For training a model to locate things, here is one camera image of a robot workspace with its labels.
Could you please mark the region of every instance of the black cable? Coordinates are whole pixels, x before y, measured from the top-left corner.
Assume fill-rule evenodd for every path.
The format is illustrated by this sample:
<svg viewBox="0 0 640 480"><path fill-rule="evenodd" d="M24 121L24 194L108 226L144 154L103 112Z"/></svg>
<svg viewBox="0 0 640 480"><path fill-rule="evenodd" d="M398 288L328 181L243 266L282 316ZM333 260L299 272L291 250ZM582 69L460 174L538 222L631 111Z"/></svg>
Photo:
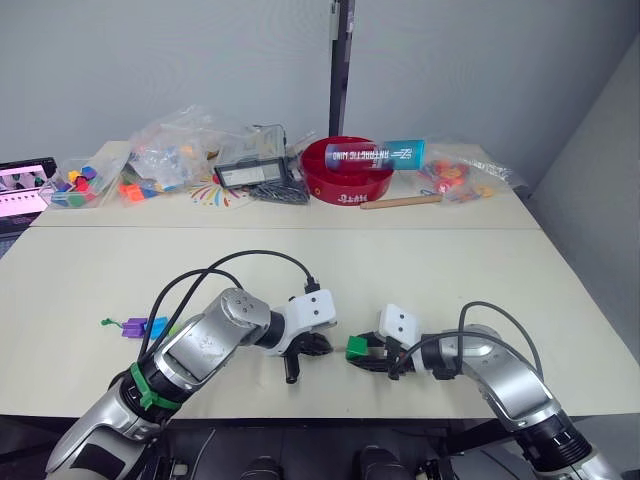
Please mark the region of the black cable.
<svg viewBox="0 0 640 480"><path fill-rule="evenodd" d="M544 374L542 372L542 362L540 361L540 355L538 354L538 349L536 348L535 344L533 343L533 340L531 339L531 337L529 336L529 333L525 330L525 328L520 324L520 322L518 322L513 317L513 315L511 315L506 310L489 302L483 302L479 300L475 302L469 302L464 307L462 307L462 310L460 310L460 319L458 321L458 332L464 332L465 317L467 315L467 311L471 307L491 308L492 310L495 310L496 312L502 314L507 320L509 320L513 325L515 325L515 327L520 331L524 339L527 341L527 344L529 345L529 349L531 350L531 354L533 355L533 360L536 364L536 371L538 372L540 379L544 381ZM462 372L463 354L464 352L462 348L462 336L459 336L458 337L458 355L456 356L456 375Z"/></svg>
<svg viewBox="0 0 640 480"><path fill-rule="evenodd" d="M202 280L204 280L204 278L210 273L226 277L229 280L231 280L233 282L233 284L237 288L242 288L242 285L240 284L240 282L238 281L238 279L236 277L234 277L233 275L231 275L228 272L225 272L224 270L216 270L215 267L213 267L213 268L209 267L209 268L204 268L204 269L201 268L201 269L198 269L198 270L191 270L191 271L183 273L182 275L180 275L180 276L174 278L173 280L171 280L171 282L169 282L167 284L167 286L165 286L162 289L162 291L160 292L160 295L158 295L158 297L156 298L156 301L153 304L153 307L151 308L151 313L149 314L149 318L147 319L147 325L145 326L144 337L142 338L142 344L140 345L140 352L138 353L138 361L141 361L142 358L145 356L145 353L147 352L147 346L149 345L149 339L151 338L151 329L153 328L153 322L156 319L156 315L158 313L158 309L160 308L160 304L162 303L162 300L167 295L167 293L169 293L169 290L171 290L176 284L180 283L185 278L189 278L189 277L191 277L193 275L198 275L198 274L200 274L200 277L198 278L199 281L196 280L196 282L199 285L200 282ZM193 295L194 291L195 291L195 288L192 285L191 288L189 289L189 292L187 292L188 297L185 296L186 301L185 301L185 299L183 299L182 302L180 303L180 306L178 307L178 308L181 307L179 313L182 313L182 310L184 309L184 307L186 306L187 302L189 301L189 299ZM165 326L164 330L162 331L162 333L160 334L158 339L160 339L160 338L164 339L169 334L169 330L171 330L171 328L175 324L175 320L177 320L178 315L176 315L174 313L174 315L171 317L171 320L173 320L173 321L170 320L169 323L167 323L167 325Z"/></svg>
<svg viewBox="0 0 640 480"><path fill-rule="evenodd" d="M513 471L507 467L504 463L502 463L500 460L498 460L496 457L494 457L493 455L491 455L489 452L486 452L484 450L480 450L481 453L485 454L487 457L489 457L491 460L493 460L495 463L497 463L498 465L500 465L502 467L502 469L507 472L509 475L511 475L513 478L515 478L516 480L520 480L520 478L513 473Z"/></svg>
<svg viewBox="0 0 640 480"><path fill-rule="evenodd" d="M483 338L485 340L490 340L493 343L495 343L496 345L499 345L503 348L506 348L509 352L511 352L518 360L520 360L522 363L524 363L525 365L528 365L530 368L533 368L533 366L531 365L531 363L529 362L529 360L527 360L526 358L524 358L524 356L517 351L515 348L513 348L511 345L509 345L507 342L494 337L492 335L487 335L486 333L480 333L480 332L444 332L444 333L436 333L435 335L430 335L428 337L423 338L422 340L420 340L418 343L416 343L415 345L413 345L411 348L409 348L409 350L406 351L406 353L404 354L404 356L398 360L393 367L391 367L389 369L389 375L395 375L400 371L400 368L409 361L409 359L411 358L411 355L413 355L416 351L418 351L419 349L421 349L424 345L428 344L428 343L432 343L432 342L438 342L440 340L442 340L443 338L453 338L453 337L471 337L471 338Z"/></svg>
<svg viewBox="0 0 640 480"><path fill-rule="evenodd" d="M180 305L178 305L178 308L176 309L176 311L172 315L171 319L169 320L169 322L165 326L164 330L162 331L160 336L156 339L156 341L153 343L153 345L151 345L151 347L148 350L147 350L147 346L148 346L149 340L147 339L146 343L143 340L143 345L141 345L140 353L138 355L138 362L141 362L142 360L149 358L149 356L151 356L153 354L153 352L155 352L157 350L158 346L167 337L167 335L169 333L169 330L171 330L173 325L178 320L178 317L180 316L180 314L182 313L182 311L186 307L187 303L189 302L189 300L193 296L193 294L196 291L196 289L198 288L198 286L200 286L202 281L206 278L206 276L212 270L215 270L217 267L219 267L220 265L222 265L225 262L228 262L229 260L233 260L234 258L243 257L243 256L246 256L246 255L271 255L271 256L274 256L274 257L280 257L280 258L283 258L285 260L288 260L291 263L293 263L294 265L296 265L297 267L299 267L304 272L304 274L306 275L306 277L307 277L307 286L305 287L305 291L307 291L307 288L310 289L309 291L314 291L314 290L317 290L317 289L320 288L319 285L316 283L315 279L313 278L313 276L311 275L311 272L309 272L307 267L305 267L302 262L300 262L299 260L296 260L295 258L293 258L293 257L291 257L289 255L286 255L284 253L276 252L276 251L273 251L273 250L242 250L240 252L235 252L235 253L232 253L230 255L227 255L226 257L222 257L220 260L218 260L215 263L211 264L209 266L209 268L204 269L204 270L200 270L200 272L202 272L202 273L200 273L200 276L196 279L195 282L193 282L193 284L191 285L191 287L187 291L186 295L184 296L183 300L180 302ZM187 272L187 274L183 274L180 277L176 278L173 282L171 282L169 285L167 285L162 292L160 292L160 295L158 296L158 298L156 299L156 302L154 304L154 308L151 310L151 314L149 315L149 319L147 320L147 326L148 326L149 332L151 331L150 325L153 325L153 320L155 319L155 316L156 316L156 313L157 313L158 308L160 306L160 303L162 303L162 300L164 299L166 294L169 292L169 290L176 283L182 281L184 278L187 278L188 276L196 275L196 274L197 273Z"/></svg>

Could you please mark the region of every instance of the gray wall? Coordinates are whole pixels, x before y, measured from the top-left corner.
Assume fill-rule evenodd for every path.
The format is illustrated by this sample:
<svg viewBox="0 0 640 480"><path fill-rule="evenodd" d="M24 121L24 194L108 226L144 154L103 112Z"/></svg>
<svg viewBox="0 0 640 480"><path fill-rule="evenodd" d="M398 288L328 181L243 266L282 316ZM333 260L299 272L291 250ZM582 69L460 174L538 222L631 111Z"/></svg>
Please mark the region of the gray wall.
<svg viewBox="0 0 640 480"><path fill-rule="evenodd" d="M356 1L344 131L479 143L534 187L638 31L637 0Z"/></svg>
<svg viewBox="0 0 640 480"><path fill-rule="evenodd" d="M94 153L182 106L329 124L328 0L2 0L0 162Z"/></svg>
<svg viewBox="0 0 640 480"><path fill-rule="evenodd" d="M532 206L640 361L639 159L640 40L636 38L540 182Z"/></svg>

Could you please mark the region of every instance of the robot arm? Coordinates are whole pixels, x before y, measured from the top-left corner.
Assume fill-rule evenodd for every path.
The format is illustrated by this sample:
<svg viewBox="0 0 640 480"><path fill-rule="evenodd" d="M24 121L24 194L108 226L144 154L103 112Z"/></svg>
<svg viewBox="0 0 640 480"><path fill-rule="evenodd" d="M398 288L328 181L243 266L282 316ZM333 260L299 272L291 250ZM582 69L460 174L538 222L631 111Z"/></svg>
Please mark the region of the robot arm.
<svg viewBox="0 0 640 480"><path fill-rule="evenodd" d="M465 332L500 338L496 331L483 325L469 325ZM420 336L418 321L413 315L395 305L387 305L380 314L375 337L378 345L384 345L391 361L382 363L372 358L351 361L369 370L391 373L388 366L428 335ZM376 338L370 335L367 338L375 343ZM425 342L411 355L406 371L432 371L438 380L451 379L451 372L456 371L457 356L455 336ZM462 373L476 382L482 398L522 447L524 457L539 479L621 480L602 454L574 427L534 369L512 352L484 338L464 337Z"/></svg>
<svg viewBox="0 0 640 480"><path fill-rule="evenodd" d="M309 352L291 347L320 343L330 349L313 332L335 324L328 290L296 297L273 311L244 290L223 291L152 356L131 365L71 427L49 458L47 478L135 478L154 438L238 346L256 345L268 355L284 356L287 382L294 383L298 372L289 371L293 359L297 366L297 353Z"/></svg>

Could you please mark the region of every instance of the red bowl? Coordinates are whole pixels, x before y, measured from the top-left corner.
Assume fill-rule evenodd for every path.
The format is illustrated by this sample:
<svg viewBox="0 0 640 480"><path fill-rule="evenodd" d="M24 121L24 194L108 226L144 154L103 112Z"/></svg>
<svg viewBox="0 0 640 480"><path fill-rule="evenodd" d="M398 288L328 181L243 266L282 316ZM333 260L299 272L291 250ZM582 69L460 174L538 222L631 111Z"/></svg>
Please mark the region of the red bowl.
<svg viewBox="0 0 640 480"><path fill-rule="evenodd" d="M370 142L360 137L329 137L309 145L301 157L302 170L314 197L334 205L353 206L372 202L384 195L393 170L336 173L327 168L324 151L331 143Z"/></svg>

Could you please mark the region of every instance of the cable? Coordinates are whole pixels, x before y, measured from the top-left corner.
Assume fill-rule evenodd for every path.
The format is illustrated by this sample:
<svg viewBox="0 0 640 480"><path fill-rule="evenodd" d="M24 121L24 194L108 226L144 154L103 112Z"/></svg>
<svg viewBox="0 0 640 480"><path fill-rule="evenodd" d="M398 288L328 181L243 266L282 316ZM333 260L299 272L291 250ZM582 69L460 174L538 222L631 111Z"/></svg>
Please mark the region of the cable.
<svg viewBox="0 0 640 480"><path fill-rule="evenodd" d="M520 331L524 339L527 341L527 344L529 345L529 349L531 350L531 354L533 355L533 360L536 364L536 371L538 372L540 379L544 381L544 374L542 372L542 362L540 361L540 355L538 354L538 349L536 348L535 344L533 343L533 340L531 339L531 337L529 336L529 333L527 333L525 328L513 317L513 315L511 315L506 310L489 302L483 302L483 301L469 302L464 307L462 307L462 310L460 310L460 320L458 321L458 332L464 332L465 317L467 315L467 311L471 307L491 308L492 310L495 310L496 312L502 314L507 320L509 320L513 325L515 325L515 327ZM462 336L459 336L458 337L458 355L456 357L456 375L462 372L462 357L463 357Z"/></svg>
<svg viewBox="0 0 640 480"><path fill-rule="evenodd" d="M171 282L169 282L169 284L167 284L166 287L164 287L162 289L162 291L160 292L160 295L158 295L158 298L156 298L156 301L154 302L153 307L151 308L151 313L149 314L149 318L147 319L147 325L145 327L144 337L142 338L142 344L140 345L140 352L138 353L138 361L141 361L143 356L145 356L145 353L147 352L147 346L149 345L149 339L151 338L151 329L153 327L153 322L156 319L156 315L158 313L158 309L160 308L160 304L162 303L162 300L167 295L167 293L169 293L169 290L171 290L176 284L180 283L185 278L189 278L189 277L191 277L193 275L200 274L200 277L199 277L198 280L200 280L200 282L201 282L210 273L226 277L229 280L231 280L233 282L233 284L237 288L242 288L242 285L240 284L240 282L238 281L238 279L236 277L234 277L233 275L231 275L228 272L225 272L224 270L216 270L215 267L214 268L209 267L209 268L205 268L205 269L191 270L189 272L183 273L182 275L174 278ZM182 310L184 309L184 307L186 306L186 303L189 301L189 299L193 295L194 291L195 291L195 288L192 285L192 287L189 289L189 292L187 292L188 297L185 296L186 301L185 301L185 299L183 299L182 302L180 303L180 306L182 307L182 308L179 307L180 308L180 313L182 313ZM167 325L165 326L164 330L162 331L162 333L160 334L160 337L158 337L158 339L160 339L160 338L164 339L167 336L167 334L169 333L169 330L171 330L171 328L175 324L175 320L177 319L178 315L174 314L171 317L171 321L169 323L167 323Z"/></svg>
<svg viewBox="0 0 640 480"><path fill-rule="evenodd" d="M198 469L198 464L200 463L200 459L202 458L202 454L204 453L204 449L207 448L207 445L209 445L209 442L211 441L211 439L213 438L213 436L215 434L216 434L216 429L212 428L211 429L211 433L209 434L207 439L204 441L204 443L202 444L202 447L200 448L200 451L198 452L198 456L196 457L196 461L193 462L193 468L191 469L191 476L189 477L189 480L193 480L194 478L196 478L196 470Z"/></svg>
<svg viewBox="0 0 640 480"><path fill-rule="evenodd" d="M499 345L503 348L506 348L507 350L509 350L509 352L511 352L518 360L520 360L522 363L524 363L525 365L528 365L530 368L533 368L533 366L531 365L531 363L529 362L529 360L527 360L526 358L524 358L524 356L517 351L515 348L513 348L511 345L509 345L507 342L494 337L492 335L487 335L486 333L480 333L480 332L445 332L445 333L437 333L435 335L430 335L429 337L423 338L422 340L420 340L418 343L416 343L415 345L413 345L411 348L409 348L409 350L406 351L406 353L404 354L404 356L399 359L394 365L393 367L391 367L389 369L389 375L395 375L400 371L400 368L409 361L409 359L411 358L411 355L413 355L416 351L418 351L419 349L421 349L424 345L428 344L428 343L432 343L432 342L438 342L440 340L442 340L443 338L453 338L453 337L471 337L471 338L484 338L485 340L490 340L493 343L495 343L496 345Z"/></svg>
<svg viewBox="0 0 640 480"><path fill-rule="evenodd" d="M171 283L169 283L169 285L167 285L162 290L162 292L160 292L160 295L156 299L156 302L153 305L151 313L149 314L149 319L147 320L147 325L148 325L148 331L149 332L151 332L151 327L150 326L153 325L153 320L155 319L155 316L156 316L156 313L158 311L158 308L160 307L160 303L162 303L162 300L164 299L166 294L169 292L169 290L175 284L177 284L178 282L182 281L183 279L185 279L185 278L187 278L187 277L189 277L191 275L197 275L196 272L200 273L200 276L196 279L195 282L193 282L193 284L191 285L191 287L187 291L187 293L184 296L183 300L180 302L180 305L178 305L178 308L176 309L174 314L171 316L171 319L169 320L169 322L165 326L165 328L162 331L162 333L160 334L160 336L156 339L156 341L153 343L153 345L151 345L151 347L148 350L147 350L147 346L149 344L149 340L148 340L147 334L145 332L145 338L143 339L143 344L140 346L140 353L138 355L138 362L141 362L141 361L149 358L153 354L153 352L155 352L157 350L158 346L167 337L167 335L168 335L169 331L171 330L171 328L173 328L173 325L178 320L178 317L180 316L180 314L182 313L182 311L186 307L187 303L189 302L189 300L191 299L191 297L195 293L195 291L198 288L198 286L200 286L202 281L206 278L206 276L209 273L212 273L213 270L215 270L217 267L219 267L223 263L228 262L229 260L233 260L234 258L243 257L243 256L246 256L246 255L271 255L271 256L274 256L274 257L280 257L280 258L283 258L285 260L288 260L291 263L293 263L294 265L296 265L297 267L299 267L304 272L304 274L306 275L306 277L307 277L307 285L305 286L305 292L306 293L310 293L310 292L318 290L320 288L318 283L315 281L315 279L311 275L311 272L309 272L307 267L305 267L302 262L300 262L299 260L296 260L295 258L293 258L293 257L291 257L289 255L286 255L284 253L276 252L276 251L273 251L273 250L242 250L240 252L235 252L235 253L232 253L230 255L227 255L226 257L222 257L220 260L218 260L215 263L211 264L209 266L209 268L207 268L207 269L199 270L199 271L192 270L192 272L187 272L186 274L183 274L180 277L177 277Z"/></svg>
<svg viewBox="0 0 640 480"><path fill-rule="evenodd" d="M502 467L502 469L507 472L509 475L511 475L513 478L515 478L516 480L520 480L520 477L518 477L515 473L513 473L513 471L507 467L504 463L502 463L500 460L498 460L496 457L494 457L493 455L491 455L489 452L486 452L484 450L480 450L481 453L485 454L487 457L489 457L491 460L493 460L495 463L497 463L498 465L500 465Z"/></svg>

